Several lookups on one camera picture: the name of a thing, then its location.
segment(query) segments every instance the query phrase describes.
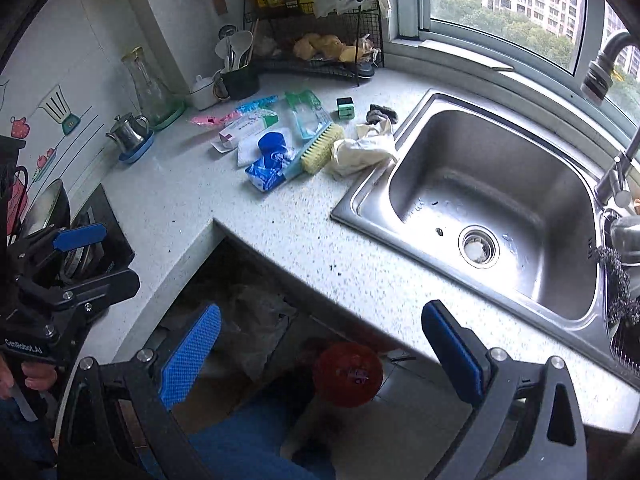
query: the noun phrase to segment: wall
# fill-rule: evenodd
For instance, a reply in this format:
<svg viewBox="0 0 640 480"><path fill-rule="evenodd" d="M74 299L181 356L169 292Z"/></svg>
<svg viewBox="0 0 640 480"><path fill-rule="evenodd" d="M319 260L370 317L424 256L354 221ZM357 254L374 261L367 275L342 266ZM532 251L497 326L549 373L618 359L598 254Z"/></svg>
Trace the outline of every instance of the wall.
<svg viewBox="0 0 640 480"><path fill-rule="evenodd" d="M242 29L244 0L226 0L223 16L212 0L130 1L174 91L187 92L197 75L211 76L223 67L214 52L222 25Z"/></svg>
<svg viewBox="0 0 640 480"><path fill-rule="evenodd" d="M56 178L71 189L110 148L113 118L138 106L120 57L139 44L148 50L128 0L49 0L31 23L0 75L0 134L27 143L28 204ZM77 126L64 134L47 103Z"/></svg>

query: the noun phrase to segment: hand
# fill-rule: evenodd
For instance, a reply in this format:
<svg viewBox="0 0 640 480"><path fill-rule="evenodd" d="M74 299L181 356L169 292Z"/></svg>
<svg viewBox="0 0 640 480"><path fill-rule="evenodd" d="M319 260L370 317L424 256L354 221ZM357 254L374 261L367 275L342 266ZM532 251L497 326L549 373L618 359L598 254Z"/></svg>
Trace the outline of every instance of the hand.
<svg viewBox="0 0 640 480"><path fill-rule="evenodd" d="M44 363L22 363L22 371L27 376L24 384L31 390L44 392L55 384L58 378L56 367ZM0 355L0 399L9 399L9 389L14 386L14 377L4 358Z"/></svg>

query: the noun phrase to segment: sink rim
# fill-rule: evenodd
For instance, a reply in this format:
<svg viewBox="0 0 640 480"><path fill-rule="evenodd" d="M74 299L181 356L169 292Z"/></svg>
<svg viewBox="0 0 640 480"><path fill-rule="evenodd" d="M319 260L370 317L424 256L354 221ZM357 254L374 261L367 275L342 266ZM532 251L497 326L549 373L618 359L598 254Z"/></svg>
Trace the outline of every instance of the sink rim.
<svg viewBox="0 0 640 480"><path fill-rule="evenodd" d="M391 250L410 256L418 263L459 282L470 291L577 350L632 386L640 388L640 377L623 366L614 356L609 344L605 314L606 278L604 268L601 265L598 265L596 269L595 290L588 310L581 318L572 320L556 314L512 288L498 290L498 287L485 285L468 272L461 271L446 261L412 246L409 241L402 238L401 233L396 229L397 225L375 221L376 219L361 214L361 206L372 193L386 194L388 197L389 183L415 139L422 132L424 125L436 113L451 109L460 109L463 112L478 115L484 120L507 128L511 133L532 142L539 149L545 150L549 155L568 166L580 179L590 200L595 232L594 246L598 247L604 243L602 227L604 209L594 199L593 186L597 182L597 176L588 169L590 164L588 158L577 148L565 143L555 133L508 108L474 94L462 91L455 92L449 89L432 88L423 96L394 134L399 155L398 163L382 162L371 170L364 171L332 210L331 218L347 224L351 228L382 242Z"/></svg>

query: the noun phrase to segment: blue wet wipes package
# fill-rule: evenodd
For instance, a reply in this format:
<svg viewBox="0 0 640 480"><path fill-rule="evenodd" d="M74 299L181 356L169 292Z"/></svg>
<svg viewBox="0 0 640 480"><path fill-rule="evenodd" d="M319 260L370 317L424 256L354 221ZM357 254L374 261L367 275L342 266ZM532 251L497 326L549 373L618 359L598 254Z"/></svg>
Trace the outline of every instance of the blue wet wipes package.
<svg viewBox="0 0 640 480"><path fill-rule="evenodd" d="M262 156L244 171L260 191L270 191L285 181L284 169L293 161L295 153L287 147L280 132L264 134L258 148Z"/></svg>

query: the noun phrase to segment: red plastic lid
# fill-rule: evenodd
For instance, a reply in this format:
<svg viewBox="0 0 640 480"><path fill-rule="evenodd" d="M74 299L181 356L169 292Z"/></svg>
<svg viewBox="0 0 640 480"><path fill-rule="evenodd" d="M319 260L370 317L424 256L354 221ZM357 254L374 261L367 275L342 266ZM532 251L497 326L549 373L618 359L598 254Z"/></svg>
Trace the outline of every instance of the red plastic lid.
<svg viewBox="0 0 640 480"><path fill-rule="evenodd" d="M376 396L384 372L376 353L357 343L336 343L314 364L316 391L340 408L355 408Z"/></svg>

